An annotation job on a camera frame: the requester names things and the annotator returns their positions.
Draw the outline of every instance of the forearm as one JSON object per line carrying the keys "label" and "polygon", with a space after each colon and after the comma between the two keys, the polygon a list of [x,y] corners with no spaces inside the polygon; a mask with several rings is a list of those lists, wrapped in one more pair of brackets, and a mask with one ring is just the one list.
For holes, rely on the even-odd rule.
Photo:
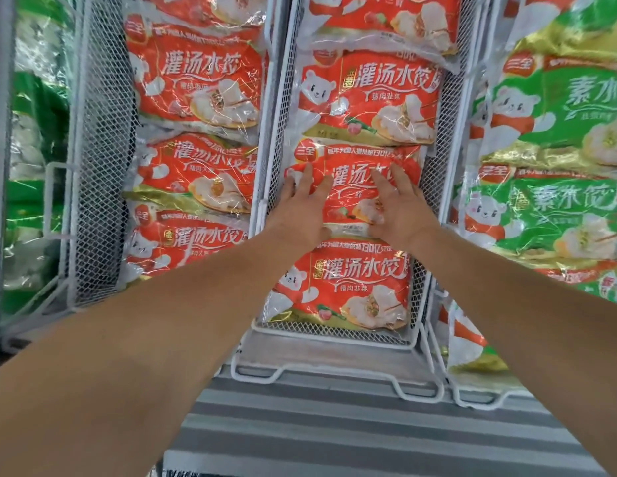
{"label": "forearm", "polygon": [[265,232],[63,321],[7,363],[0,477],[142,476],[296,251]]}
{"label": "forearm", "polygon": [[447,230],[420,238],[412,252],[512,372],[617,474],[617,304]]}

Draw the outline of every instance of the hand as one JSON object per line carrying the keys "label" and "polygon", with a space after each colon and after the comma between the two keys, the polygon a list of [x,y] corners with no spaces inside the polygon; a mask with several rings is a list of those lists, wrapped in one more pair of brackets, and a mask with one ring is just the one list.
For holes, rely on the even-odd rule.
{"label": "hand", "polygon": [[397,187],[389,183],[380,172],[372,171],[379,200],[384,206],[384,222],[370,226],[369,233],[395,249],[416,256],[414,253],[419,249],[418,242],[425,235],[438,231],[441,224],[425,202],[421,189],[410,182],[403,169],[392,164],[391,171]]}
{"label": "hand", "polygon": [[266,220],[265,231],[274,233],[281,243],[290,243],[298,250],[298,257],[315,249],[331,237],[325,227],[324,204],[333,185],[333,177],[325,176],[311,194],[313,166],[306,164],[295,187],[293,177],[287,177],[282,187],[280,202]]}

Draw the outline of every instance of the person's left hand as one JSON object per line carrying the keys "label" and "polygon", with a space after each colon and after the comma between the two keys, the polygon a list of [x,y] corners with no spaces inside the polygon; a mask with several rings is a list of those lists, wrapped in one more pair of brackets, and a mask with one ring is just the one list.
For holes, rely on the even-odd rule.
{"label": "person's left hand", "polygon": [[293,177],[287,177],[280,201],[266,220],[265,232],[280,238],[281,243],[293,245],[298,251],[298,257],[331,237],[331,230],[324,226],[322,213],[333,185],[333,177],[325,176],[311,194],[312,181],[311,164],[306,164],[297,187]]}

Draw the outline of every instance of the person's right arm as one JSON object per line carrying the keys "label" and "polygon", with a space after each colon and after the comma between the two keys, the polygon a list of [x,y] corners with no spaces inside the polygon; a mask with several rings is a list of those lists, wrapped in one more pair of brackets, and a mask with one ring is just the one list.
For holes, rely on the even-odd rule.
{"label": "person's right arm", "polygon": [[570,288],[441,227],[392,166],[375,172],[384,224],[372,235],[434,274],[511,371],[617,475],[617,304]]}

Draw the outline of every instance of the red dumpling package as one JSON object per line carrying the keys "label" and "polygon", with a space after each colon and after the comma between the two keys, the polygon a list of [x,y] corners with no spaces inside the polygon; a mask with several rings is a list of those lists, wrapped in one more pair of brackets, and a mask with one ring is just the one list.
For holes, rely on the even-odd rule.
{"label": "red dumpling package", "polygon": [[267,0],[145,0],[161,12],[202,28],[240,30],[256,38],[265,22]]}
{"label": "red dumpling package", "polygon": [[304,0],[303,49],[415,51],[435,63],[457,52],[461,0]]}
{"label": "red dumpling package", "polygon": [[366,143],[433,143],[443,70],[370,51],[301,53],[287,130]]}
{"label": "red dumpling package", "polygon": [[251,212],[256,147],[231,147],[211,135],[183,133],[137,148],[127,191],[171,201],[193,212],[198,204],[219,212]]}
{"label": "red dumpling package", "polygon": [[425,147],[372,147],[369,145],[316,138],[304,138],[294,150],[296,163],[285,176],[299,181],[306,162],[313,163],[313,191],[324,176],[333,176],[333,187],[324,206],[324,224],[333,236],[368,237],[369,224],[383,222],[371,169],[377,169],[392,181],[390,164],[406,171],[413,184],[418,184],[424,163]]}
{"label": "red dumpling package", "polygon": [[383,241],[329,239],[277,282],[265,321],[397,329],[410,321],[410,257]]}
{"label": "red dumpling package", "polygon": [[136,225],[124,248],[124,284],[179,268],[247,239],[249,224],[233,217],[201,217],[152,203],[129,204]]}
{"label": "red dumpling package", "polygon": [[244,37],[206,35],[125,4],[139,114],[168,128],[257,144],[264,57]]}

